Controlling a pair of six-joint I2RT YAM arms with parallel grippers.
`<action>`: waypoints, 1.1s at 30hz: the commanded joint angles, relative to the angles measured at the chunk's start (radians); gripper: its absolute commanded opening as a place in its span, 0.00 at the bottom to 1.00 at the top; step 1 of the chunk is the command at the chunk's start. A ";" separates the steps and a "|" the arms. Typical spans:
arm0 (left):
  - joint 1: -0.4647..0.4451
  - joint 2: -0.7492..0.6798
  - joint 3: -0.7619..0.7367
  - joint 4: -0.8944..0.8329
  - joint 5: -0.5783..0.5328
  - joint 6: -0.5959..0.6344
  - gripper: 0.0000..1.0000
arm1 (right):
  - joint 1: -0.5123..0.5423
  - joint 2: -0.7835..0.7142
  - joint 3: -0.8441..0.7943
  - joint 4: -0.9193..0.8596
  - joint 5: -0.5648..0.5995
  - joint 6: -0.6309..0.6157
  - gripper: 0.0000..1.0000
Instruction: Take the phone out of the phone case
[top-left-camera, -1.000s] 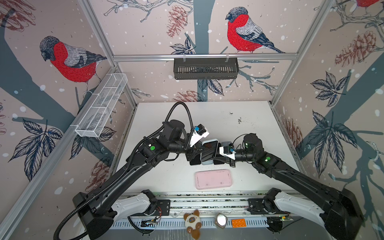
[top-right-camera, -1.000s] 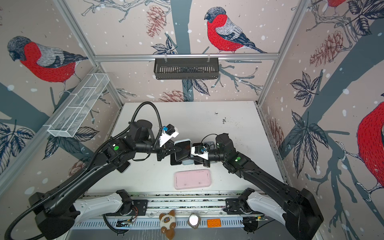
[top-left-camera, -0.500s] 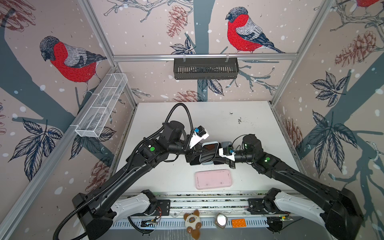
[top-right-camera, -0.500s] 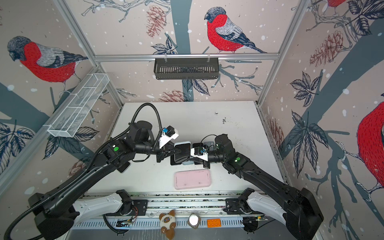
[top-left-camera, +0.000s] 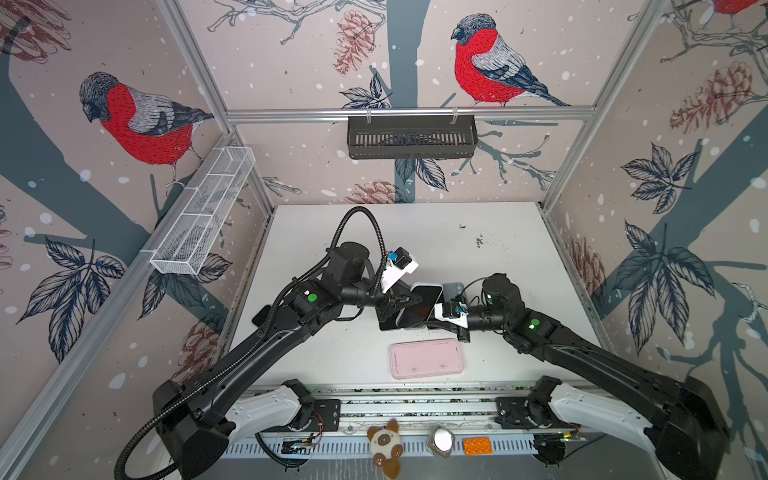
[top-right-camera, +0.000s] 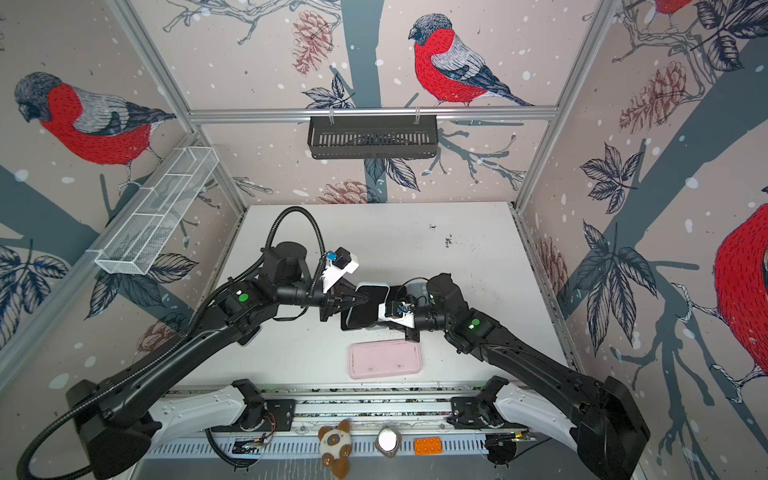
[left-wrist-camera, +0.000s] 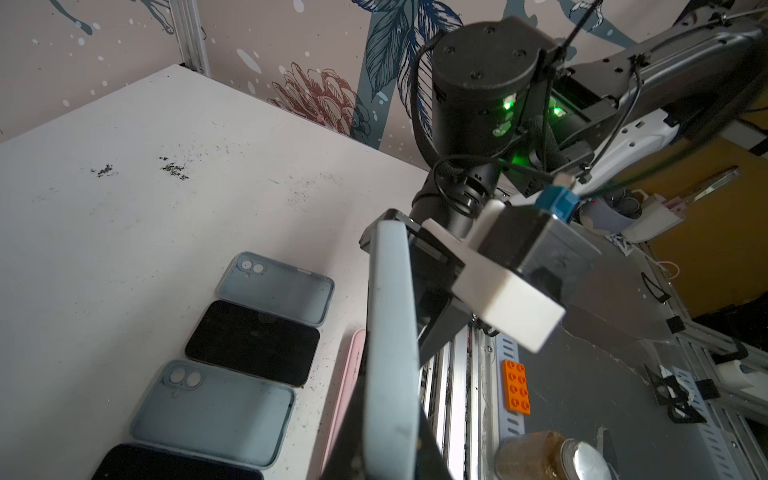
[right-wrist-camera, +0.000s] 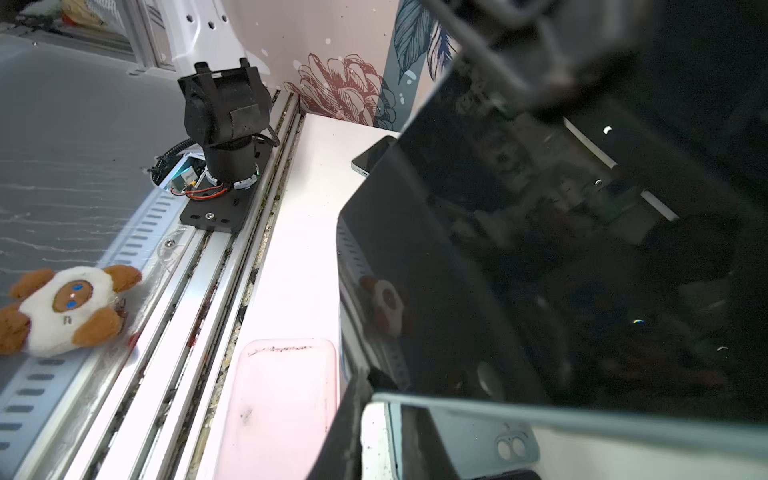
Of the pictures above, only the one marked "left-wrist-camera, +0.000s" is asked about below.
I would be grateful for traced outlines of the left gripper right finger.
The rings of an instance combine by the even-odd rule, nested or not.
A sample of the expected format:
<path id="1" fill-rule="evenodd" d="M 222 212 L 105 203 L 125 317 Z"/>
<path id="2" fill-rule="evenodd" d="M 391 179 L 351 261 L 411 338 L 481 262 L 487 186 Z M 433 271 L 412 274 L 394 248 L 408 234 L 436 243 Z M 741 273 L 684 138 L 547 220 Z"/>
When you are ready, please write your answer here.
<path id="1" fill-rule="evenodd" d="M 451 480 L 445 460 L 443 459 L 431 424 L 425 413 L 420 414 L 419 436 L 416 456 L 417 480 Z"/>

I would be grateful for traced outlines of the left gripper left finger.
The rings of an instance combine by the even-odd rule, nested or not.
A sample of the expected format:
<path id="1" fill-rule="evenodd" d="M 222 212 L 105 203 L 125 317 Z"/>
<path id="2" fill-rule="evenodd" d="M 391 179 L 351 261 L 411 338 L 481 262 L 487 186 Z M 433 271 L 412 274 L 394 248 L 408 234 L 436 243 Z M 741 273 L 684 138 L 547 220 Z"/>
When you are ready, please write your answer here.
<path id="1" fill-rule="evenodd" d="M 358 379 L 321 480 L 365 479 L 363 417 L 366 376 Z"/>

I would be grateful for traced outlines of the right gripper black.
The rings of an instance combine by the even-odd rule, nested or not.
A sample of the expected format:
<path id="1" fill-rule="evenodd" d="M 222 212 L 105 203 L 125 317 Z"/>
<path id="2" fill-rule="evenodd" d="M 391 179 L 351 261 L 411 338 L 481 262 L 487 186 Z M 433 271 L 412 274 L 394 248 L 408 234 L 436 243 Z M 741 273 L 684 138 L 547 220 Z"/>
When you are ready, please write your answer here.
<path id="1" fill-rule="evenodd" d="M 419 361 L 433 358 L 472 321 L 472 313 L 451 292 L 464 263 L 425 227 L 396 209 L 388 209 L 364 230 L 360 248 L 370 251 L 377 223 L 396 221 L 405 226 L 410 254 L 418 332 Z"/>

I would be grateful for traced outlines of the light blue phone case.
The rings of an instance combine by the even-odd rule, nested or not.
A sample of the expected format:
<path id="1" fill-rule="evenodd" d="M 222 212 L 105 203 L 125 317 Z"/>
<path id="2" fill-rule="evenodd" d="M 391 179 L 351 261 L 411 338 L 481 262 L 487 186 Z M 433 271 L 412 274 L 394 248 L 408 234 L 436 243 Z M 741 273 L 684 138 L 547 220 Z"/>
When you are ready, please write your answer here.
<path id="1" fill-rule="evenodd" d="M 227 369 L 173 360 L 159 371 L 130 424 L 140 442 L 264 469 L 276 461 L 293 389 Z"/>
<path id="2" fill-rule="evenodd" d="M 325 321 L 335 284 L 332 279 L 252 252 L 238 254 L 217 296 L 252 310 L 318 327 Z"/>

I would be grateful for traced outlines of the blue phone black screen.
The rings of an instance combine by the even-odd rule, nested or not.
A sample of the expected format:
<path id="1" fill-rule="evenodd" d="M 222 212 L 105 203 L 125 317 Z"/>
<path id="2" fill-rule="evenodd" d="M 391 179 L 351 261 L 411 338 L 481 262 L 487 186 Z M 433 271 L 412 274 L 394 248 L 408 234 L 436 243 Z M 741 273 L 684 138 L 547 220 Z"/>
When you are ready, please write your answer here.
<path id="1" fill-rule="evenodd" d="M 92 479 L 261 480 L 263 474 L 258 470 L 215 460 L 135 444 L 120 444 L 104 456 Z"/>

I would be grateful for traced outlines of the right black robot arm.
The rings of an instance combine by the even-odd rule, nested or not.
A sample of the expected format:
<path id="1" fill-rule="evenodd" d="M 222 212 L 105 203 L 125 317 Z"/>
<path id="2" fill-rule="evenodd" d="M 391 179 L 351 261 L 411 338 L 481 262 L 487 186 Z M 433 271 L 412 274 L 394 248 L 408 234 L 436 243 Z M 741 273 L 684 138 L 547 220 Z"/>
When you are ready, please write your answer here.
<path id="1" fill-rule="evenodd" d="M 707 6 L 620 53 L 566 64 L 558 42 L 520 18 L 439 30 L 409 68 L 431 77 L 432 123 L 413 123 L 429 166 L 409 214 L 390 302 L 427 362 L 471 322 L 541 349 L 599 250 L 570 224 L 615 177 L 679 139 L 694 151 L 767 81 L 767 27 Z"/>

